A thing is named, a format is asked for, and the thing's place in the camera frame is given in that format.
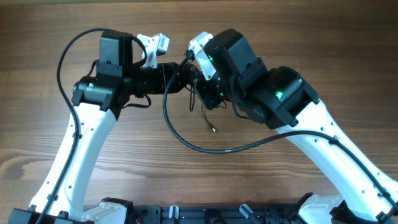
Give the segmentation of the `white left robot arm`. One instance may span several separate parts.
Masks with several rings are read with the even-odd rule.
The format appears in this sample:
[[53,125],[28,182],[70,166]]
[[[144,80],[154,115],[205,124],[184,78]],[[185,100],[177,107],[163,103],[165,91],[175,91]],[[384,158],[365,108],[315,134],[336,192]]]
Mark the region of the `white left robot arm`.
[[99,152],[130,97],[176,93],[193,80],[190,66],[159,63],[169,47],[152,37],[101,29],[99,58],[65,98],[71,116],[52,167],[27,209],[15,208],[10,223],[139,223],[128,200],[106,198],[85,210],[85,195]]

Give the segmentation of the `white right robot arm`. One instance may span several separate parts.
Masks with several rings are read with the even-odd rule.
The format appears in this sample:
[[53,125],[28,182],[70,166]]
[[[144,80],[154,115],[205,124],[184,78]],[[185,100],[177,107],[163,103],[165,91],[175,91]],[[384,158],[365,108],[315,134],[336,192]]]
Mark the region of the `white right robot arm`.
[[301,220],[385,223],[397,215],[397,182],[341,130],[298,72],[285,66],[268,69],[233,29],[217,35],[202,32],[188,48],[201,68],[195,88],[206,108],[231,102],[247,119],[296,145],[338,190],[334,196],[306,196],[298,205]]

